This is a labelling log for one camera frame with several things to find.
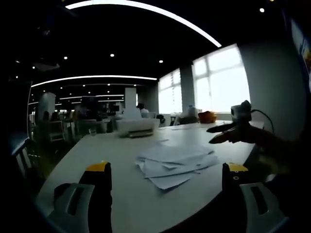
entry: white table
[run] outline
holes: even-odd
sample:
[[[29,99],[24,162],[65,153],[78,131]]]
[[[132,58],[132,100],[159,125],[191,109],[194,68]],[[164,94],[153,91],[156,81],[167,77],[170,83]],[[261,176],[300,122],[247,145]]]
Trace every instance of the white table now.
[[[208,145],[214,134],[206,129],[215,124],[189,124],[160,128],[151,137],[118,138],[115,133],[87,135],[60,161],[45,181],[37,204],[44,214],[53,210],[54,189],[62,183],[78,183],[85,168],[102,160],[112,169],[111,223],[114,233],[157,233],[168,229],[207,205],[222,190],[222,163],[243,164],[254,144],[228,142],[210,145],[220,163],[206,168],[188,182],[163,193],[134,164],[142,150],[156,141],[169,139],[169,145]],[[253,122],[263,127],[262,122]]]

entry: paper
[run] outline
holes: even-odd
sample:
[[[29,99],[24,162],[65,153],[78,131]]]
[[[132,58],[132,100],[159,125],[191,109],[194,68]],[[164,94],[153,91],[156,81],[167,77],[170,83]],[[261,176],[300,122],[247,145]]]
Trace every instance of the paper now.
[[[213,150],[202,146],[165,146],[157,144],[143,151],[136,164],[158,188],[180,185],[200,170],[218,163]]]

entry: cable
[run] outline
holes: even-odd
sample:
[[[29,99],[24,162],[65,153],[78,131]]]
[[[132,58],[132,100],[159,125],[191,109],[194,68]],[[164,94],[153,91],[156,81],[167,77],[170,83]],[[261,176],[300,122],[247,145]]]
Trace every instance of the cable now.
[[[271,123],[272,133],[273,133],[273,134],[275,134],[275,131],[274,131],[274,126],[273,126],[273,123],[272,123],[272,120],[270,119],[270,117],[268,117],[268,115],[267,115],[267,114],[265,114],[263,111],[258,110],[258,109],[253,109],[253,110],[251,111],[251,113],[253,113],[253,112],[260,112],[261,114],[265,115],[265,117],[266,117],[266,118],[268,118],[268,120],[269,120],[269,121],[270,121],[270,123]]]

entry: ceiling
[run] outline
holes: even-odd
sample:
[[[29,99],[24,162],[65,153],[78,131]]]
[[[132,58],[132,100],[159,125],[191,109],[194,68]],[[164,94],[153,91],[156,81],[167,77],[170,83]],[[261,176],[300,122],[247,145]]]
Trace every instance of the ceiling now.
[[[284,35],[280,0],[223,0],[208,4],[205,1],[196,4],[180,0],[139,1],[190,21],[222,47]],[[218,49],[196,31],[155,12],[119,5],[64,8],[76,2],[80,1],[27,1],[15,6],[10,35],[19,38],[19,42],[12,47],[11,79],[30,80],[33,84],[84,75],[159,79]],[[37,63],[58,64],[59,68],[43,72]],[[88,92],[104,95],[107,91],[124,94],[126,86],[136,84],[140,91],[154,83],[156,81],[125,78],[66,80],[32,88],[30,102],[38,101],[44,90],[55,93],[59,102],[59,98],[69,97],[70,93],[75,96],[88,95]]]

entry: bright window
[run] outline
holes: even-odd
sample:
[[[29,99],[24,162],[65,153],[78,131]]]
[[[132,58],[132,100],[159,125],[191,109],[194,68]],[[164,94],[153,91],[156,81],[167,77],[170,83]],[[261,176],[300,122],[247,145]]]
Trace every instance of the bright window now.
[[[247,76],[236,45],[194,61],[193,79],[198,109],[230,113],[231,106],[250,102]]]
[[[180,70],[167,74],[159,81],[159,112],[162,114],[181,113],[182,97],[180,86]]]

